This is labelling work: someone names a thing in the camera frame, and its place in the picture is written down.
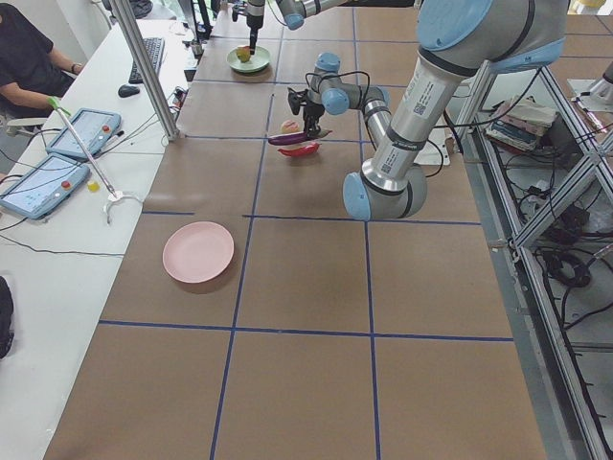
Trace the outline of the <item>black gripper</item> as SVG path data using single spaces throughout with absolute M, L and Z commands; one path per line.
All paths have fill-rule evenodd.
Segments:
M 247 0 L 246 23 L 250 30 L 249 53 L 255 54 L 258 40 L 258 32 L 263 25 L 264 0 Z
M 303 120 L 305 123 L 305 134 L 308 140 L 320 138 L 322 128 L 320 127 L 320 118 L 324 115 L 324 107 L 311 100 L 307 100 L 303 110 Z

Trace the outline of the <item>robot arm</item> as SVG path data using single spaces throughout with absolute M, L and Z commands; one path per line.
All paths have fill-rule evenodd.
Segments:
M 495 73 L 532 70 L 563 49 L 566 1 L 427 1 L 418 16 L 414 75 L 396 111 L 369 84 L 342 82 L 335 57 L 322 57 L 308 98 L 329 114 L 357 109 L 375 154 L 343 184 L 347 213 L 357 220 L 400 219 L 422 207 L 427 184 L 415 159 L 459 84 L 484 62 Z
M 346 4 L 342 0 L 279 0 L 276 1 L 277 8 L 281 14 L 282 23 L 291 31 L 295 31 L 304 25 L 308 17 L 317 15 L 337 6 Z M 236 1 L 232 7 L 232 21 L 238 22 L 240 16 L 246 18 L 246 25 L 249 29 L 250 55 L 254 55 L 257 48 L 258 35 L 263 27 L 264 13 L 267 2 L 265 0 Z

